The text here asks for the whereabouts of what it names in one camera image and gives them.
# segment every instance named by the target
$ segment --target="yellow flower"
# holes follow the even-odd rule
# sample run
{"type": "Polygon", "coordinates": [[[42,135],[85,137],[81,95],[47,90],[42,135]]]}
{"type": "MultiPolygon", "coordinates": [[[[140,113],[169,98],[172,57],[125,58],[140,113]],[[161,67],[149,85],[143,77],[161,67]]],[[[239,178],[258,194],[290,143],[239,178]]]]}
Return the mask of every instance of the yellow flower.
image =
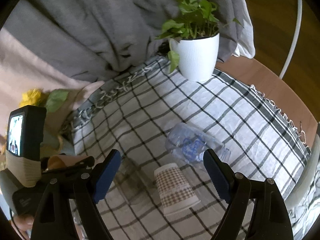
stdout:
{"type": "Polygon", "coordinates": [[[22,101],[19,104],[19,107],[23,106],[38,106],[41,103],[41,98],[43,93],[40,89],[31,89],[26,93],[22,94],[22,101]]]}

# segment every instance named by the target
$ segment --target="camera screen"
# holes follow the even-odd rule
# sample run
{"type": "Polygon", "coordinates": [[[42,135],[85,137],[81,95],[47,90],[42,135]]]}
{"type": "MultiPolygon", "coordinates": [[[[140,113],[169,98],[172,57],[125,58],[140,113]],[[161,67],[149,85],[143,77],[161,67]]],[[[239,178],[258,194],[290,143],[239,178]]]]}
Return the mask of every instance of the camera screen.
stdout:
{"type": "Polygon", "coordinates": [[[20,156],[21,154],[20,143],[22,123],[23,115],[17,115],[11,118],[9,126],[7,149],[17,156],[20,156]]]}

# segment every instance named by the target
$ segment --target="white flower pot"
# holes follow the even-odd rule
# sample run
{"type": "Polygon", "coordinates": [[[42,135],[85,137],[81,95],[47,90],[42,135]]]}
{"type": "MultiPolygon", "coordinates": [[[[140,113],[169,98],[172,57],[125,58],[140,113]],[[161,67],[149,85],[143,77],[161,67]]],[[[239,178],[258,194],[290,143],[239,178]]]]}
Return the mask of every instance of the white flower pot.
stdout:
{"type": "Polygon", "coordinates": [[[218,57],[219,37],[218,33],[198,40],[170,39],[172,50],[180,55],[179,69],[186,79],[203,82],[211,78],[218,57]]]}

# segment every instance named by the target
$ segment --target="blue gripper pad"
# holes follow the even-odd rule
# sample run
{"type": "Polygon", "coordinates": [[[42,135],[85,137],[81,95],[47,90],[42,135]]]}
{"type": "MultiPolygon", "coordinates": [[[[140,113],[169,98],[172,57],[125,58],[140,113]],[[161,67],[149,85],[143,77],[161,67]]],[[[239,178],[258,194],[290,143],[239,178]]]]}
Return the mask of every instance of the blue gripper pad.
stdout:
{"type": "Polygon", "coordinates": [[[109,154],[113,154],[113,156],[106,164],[104,170],[101,171],[101,175],[96,180],[95,191],[92,195],[92,200],[95,204],[97,204],[100,200],[105,198],[113,181],[113,178],[115,177],[121,164],[121,154],[119,151],[112,150],[109,154]]]}
{"type": "Polygon", "coordinates": [[[214,187],[217,190],[219,197],[221,199],[224,199],[228,204],[230,204],[231,202],[230,184],[226,179],[226,177],[223,175],[222,171],[220,170],[219,166],[217,165],[216,161],[211,156],[208,150],[204,152],[203,164],[210,176],[210,179],[214,187]]]}

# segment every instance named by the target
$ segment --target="gray curtain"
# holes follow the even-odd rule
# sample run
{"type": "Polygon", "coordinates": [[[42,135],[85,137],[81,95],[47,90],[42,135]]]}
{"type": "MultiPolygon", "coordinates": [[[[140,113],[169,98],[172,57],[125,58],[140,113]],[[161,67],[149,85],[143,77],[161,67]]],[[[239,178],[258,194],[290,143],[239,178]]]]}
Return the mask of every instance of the gray curtain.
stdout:
{"type": "MultiPolygon", "coordinates": [[[[217,18],[242,22],[240,0],[219,4],[217,18]]],[[[177,16],[174,0],[20,0],[5,28],[60,72],[79,80],[107,80],[154,55],[164,21],[177,16]]],[[[242,27],[220,32],[218,58],[227,60],[242,27]]]]}

